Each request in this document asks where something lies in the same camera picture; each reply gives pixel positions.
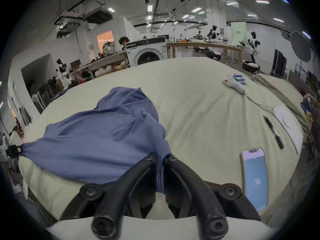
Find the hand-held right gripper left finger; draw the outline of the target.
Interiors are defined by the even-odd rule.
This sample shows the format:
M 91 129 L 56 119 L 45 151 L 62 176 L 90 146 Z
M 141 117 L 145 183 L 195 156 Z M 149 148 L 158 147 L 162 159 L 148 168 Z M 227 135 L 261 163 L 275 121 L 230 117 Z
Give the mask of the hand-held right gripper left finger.
M 150 153 L 118 180 L 83 185 L 60 221 L 93 217 L 92 233 L 103 240 L 120 236 L 122 218 L 145 219 L 156 201 L 157 154 Z

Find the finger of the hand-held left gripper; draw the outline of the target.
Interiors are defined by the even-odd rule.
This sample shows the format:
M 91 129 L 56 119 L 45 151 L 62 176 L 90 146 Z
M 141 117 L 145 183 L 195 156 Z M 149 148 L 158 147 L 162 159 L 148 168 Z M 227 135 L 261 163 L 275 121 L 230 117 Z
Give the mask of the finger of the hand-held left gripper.
M 10 145 L 7 147 L 7 156 L 10 158 L 18 158 L 22 155 L 22 146 Z

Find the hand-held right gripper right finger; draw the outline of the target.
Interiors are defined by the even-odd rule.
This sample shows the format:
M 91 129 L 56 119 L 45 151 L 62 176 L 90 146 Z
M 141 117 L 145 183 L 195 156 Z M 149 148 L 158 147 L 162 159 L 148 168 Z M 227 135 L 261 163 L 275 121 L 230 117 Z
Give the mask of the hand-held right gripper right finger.
M 165 201 L 176 219 L 196 216 L 200 239 L 220 240 L 226 236 L 227 217 L 261 222 L 261 218 L 233 183 L 216 184 L 202 180 L 174 156 L 165 158 Z

